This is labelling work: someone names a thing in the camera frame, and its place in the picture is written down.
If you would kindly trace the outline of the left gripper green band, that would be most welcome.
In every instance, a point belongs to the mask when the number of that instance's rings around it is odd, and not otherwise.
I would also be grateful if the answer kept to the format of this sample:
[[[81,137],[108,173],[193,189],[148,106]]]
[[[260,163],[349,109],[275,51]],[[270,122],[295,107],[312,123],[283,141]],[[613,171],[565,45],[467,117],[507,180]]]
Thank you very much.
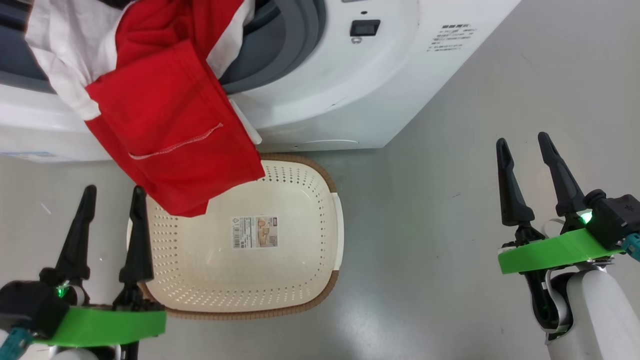
[[[88,265],[90,224],[95,216],[98,190],[85,187],[82,198],[57,263],[42,268],[39,280],[52,287],[69,282],[81,287],[90,278]],[[115,303],[142,303],[140,283],[154,279],[153,251],[147,218],[147,194],[137,186],[132,192],[129,219],[131,231],[124,266],[118,280],[123,285]],[[50,347],[120,346],[123,360],[137,360],[140,342],[165,333],[167,313],[153,311],[114,311],[110,308],[70,307],[51,338],[35,337],[35,343]]]

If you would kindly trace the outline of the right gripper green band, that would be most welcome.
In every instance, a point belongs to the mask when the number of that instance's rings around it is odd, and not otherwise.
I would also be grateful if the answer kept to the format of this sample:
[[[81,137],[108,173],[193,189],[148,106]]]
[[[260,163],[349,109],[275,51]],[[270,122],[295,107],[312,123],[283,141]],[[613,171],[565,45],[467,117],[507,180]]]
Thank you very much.
[[[535,215],[522,196],[514,174],[512,153],[507,141],[498,139],[496,162],[502,224],[505,227],[516,227],[515,240],[505,245],[519,246],[498,254],[502,273],[547,270],[622,253],[621,248],[603,248],[588,231],[575,231],[585,228],[585,222],[578,214],[586,209],[585,195],[548,133],[538,133],[538,144],[542,161],[550,169],[557,198],[555,211],[558,216],[564,217],[561,235],[545,239],[531,225]]]

